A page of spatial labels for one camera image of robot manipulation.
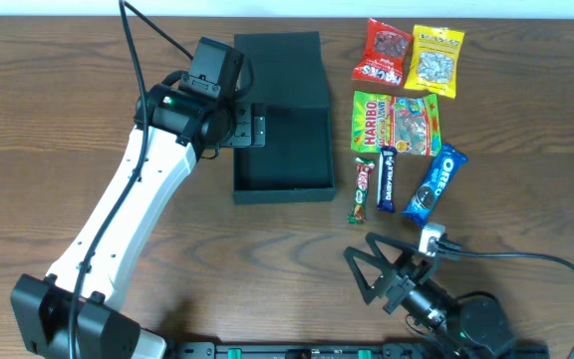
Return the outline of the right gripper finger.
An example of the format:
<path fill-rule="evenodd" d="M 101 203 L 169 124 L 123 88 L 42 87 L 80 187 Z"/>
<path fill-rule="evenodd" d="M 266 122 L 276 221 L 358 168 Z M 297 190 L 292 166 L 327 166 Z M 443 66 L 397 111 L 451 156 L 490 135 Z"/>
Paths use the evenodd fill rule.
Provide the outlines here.
<path fill-rule="evenodd" d="M 382 298 L 392 279 L 392 265 L 381 254 L 373 255 L 351 246 L 344 250 L 343 255 L 356 280 L 364 302 L 371 304 L 376 297 Z M 358 260 L 364 261 L 381 272 L 372 284 L 369 283 L 365 274 L 359 268 Z"/>
<path fill-rule="evenodd" d="M 368 232 L 365 240 L 377 260 L 393 267 L 402 268 L 406 264 L 412 263 L 413 257 L 419 253 L 417 248 L 409 243 L 393 238 L 388 238 L 374 232 Z M 401 253 L 398 258 L 395 261 L 390 262 L 381 251 L 379 243 L 399 250 Z"/>

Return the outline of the purple Dairy Milk bar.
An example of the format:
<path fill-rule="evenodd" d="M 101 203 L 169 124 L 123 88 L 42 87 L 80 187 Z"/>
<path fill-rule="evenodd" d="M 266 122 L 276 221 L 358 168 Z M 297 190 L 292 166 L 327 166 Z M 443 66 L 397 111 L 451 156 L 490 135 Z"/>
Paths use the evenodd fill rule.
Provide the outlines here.
<path fill-rule="evenodd" d="M 382 147 L 379 157 L 377 209 L 390 213 L 395 212 L 393 193 L 396 155 L 395 148 Z"/>

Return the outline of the blue Oreo cookie pack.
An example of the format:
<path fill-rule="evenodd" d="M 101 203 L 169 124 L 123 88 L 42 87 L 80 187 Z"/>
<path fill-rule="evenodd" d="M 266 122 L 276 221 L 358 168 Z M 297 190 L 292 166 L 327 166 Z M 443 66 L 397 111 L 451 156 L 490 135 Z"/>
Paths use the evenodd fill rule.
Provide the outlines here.
<path fill-rule="evenodd" d="M 419 227 L 426 225 L 443 192 L 467 162 L 468 157 L 464 153 L 450 144 L 443 144 L 422 182 L 411 196 L 403 216 Z"/>

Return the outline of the black gift box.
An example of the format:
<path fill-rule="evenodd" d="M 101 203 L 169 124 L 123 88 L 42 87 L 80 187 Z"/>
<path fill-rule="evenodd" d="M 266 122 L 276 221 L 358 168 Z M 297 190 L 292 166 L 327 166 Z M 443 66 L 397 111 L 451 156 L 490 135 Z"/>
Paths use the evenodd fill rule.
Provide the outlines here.
<path fill-rule="evenodd" d="M 331 104 L 317 32 L 236 34 L 252 64 L 245 100 L 265 106 L 266 143 L 233 152 L 236 204 L 330 201 Z"/>

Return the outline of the green Haribo gummy bag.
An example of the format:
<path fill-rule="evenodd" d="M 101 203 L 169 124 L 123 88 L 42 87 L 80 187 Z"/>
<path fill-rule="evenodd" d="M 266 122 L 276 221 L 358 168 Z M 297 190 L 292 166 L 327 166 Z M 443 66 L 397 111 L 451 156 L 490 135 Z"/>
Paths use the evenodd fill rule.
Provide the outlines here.
<path fill-rule="evenodd" d="M 382 147 L 435 157 L 442 147 L 437 96 L 408 98 L 356 91 L 351 150 L 374 154 Z"/>

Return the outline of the red snack bag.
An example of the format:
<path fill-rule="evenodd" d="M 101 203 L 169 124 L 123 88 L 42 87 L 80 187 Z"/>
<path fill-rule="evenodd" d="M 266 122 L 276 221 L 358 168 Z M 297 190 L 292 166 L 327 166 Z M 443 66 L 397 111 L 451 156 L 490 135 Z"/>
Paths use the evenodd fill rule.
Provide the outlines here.
<path fill-rule="evenodd" d="M 409 33 L 370 18 L 363 57 L 353 69 L 352 79 L 401 87 L 413 39 Z"/>

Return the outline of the yellow seed snack bag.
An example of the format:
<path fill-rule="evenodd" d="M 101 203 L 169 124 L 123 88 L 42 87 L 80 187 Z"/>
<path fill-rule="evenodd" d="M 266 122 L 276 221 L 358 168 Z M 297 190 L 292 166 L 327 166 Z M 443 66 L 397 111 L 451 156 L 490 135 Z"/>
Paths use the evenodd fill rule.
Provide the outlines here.
<path fill-rule="evenodd" d="M 465 33 L 444 27 L 416 25 L 413 55 L 405 88 L 456 97 L 457 62 Z"/>

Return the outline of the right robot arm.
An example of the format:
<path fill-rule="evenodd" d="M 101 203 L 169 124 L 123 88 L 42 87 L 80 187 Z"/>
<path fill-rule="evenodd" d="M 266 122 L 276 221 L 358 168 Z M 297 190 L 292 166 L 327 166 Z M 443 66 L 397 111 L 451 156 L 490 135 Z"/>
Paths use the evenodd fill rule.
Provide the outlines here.
<path fill-rule="evenodd" d="M 502 358 L 516 344 L 507 315 L 496 296 L 473 291 L 453 297 L 432 280 L 444 260 L 457 260 L 451 253 L 459 246 L 440 237 L 426 254 L 406 242 L 370 232 L 370 250 L 349 246 L 344 257 L 363 300 L 383 299 L 391 314 L 404 309 L 430 339 L 447 355 L 457 358 Z"/>

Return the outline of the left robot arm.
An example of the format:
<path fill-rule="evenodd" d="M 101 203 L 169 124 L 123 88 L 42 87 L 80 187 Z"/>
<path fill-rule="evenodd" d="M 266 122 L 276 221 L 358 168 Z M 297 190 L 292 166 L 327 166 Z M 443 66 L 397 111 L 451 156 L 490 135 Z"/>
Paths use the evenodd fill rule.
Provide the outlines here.
<path fill-rule="evenodd" d="M 44 358 L 170 358 L 170 340 L 121 308 L 144 245 L 204 151 L 262 147 L 265 115 L 236 49 L 201 38 L 187 71 L 143 90 L 122 161 L 82 230 L 44 278 L 20 276 L 11 304 L 27 351 Z"/>

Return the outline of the KitKat chocolate bar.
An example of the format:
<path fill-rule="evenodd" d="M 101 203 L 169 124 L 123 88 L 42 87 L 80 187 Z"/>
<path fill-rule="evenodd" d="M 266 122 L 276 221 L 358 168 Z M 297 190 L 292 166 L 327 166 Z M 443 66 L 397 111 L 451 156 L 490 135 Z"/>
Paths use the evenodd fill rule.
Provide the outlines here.
<path fill-rule="evenodd" d="M 360 157 L 355 159 L 357 178 L 354 191 L 353 205 L 348 215 L 349 223 L 364 223 L 366 221 L 365 206 L 368 196 L 370 176 L 375 168 L 375 163 Z"/>

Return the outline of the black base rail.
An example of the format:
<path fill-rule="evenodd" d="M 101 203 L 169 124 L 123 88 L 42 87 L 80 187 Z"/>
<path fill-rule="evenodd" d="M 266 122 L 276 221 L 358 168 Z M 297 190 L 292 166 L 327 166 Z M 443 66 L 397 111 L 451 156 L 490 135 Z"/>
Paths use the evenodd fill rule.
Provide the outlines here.
<path fill-rule="evenodd" d="M 177 343 L 165 358 L 174 359 L 438 359 L 458 358 L 443 354 L 423 342 L 390 342 L 381 345 L 268 345 Z"/>

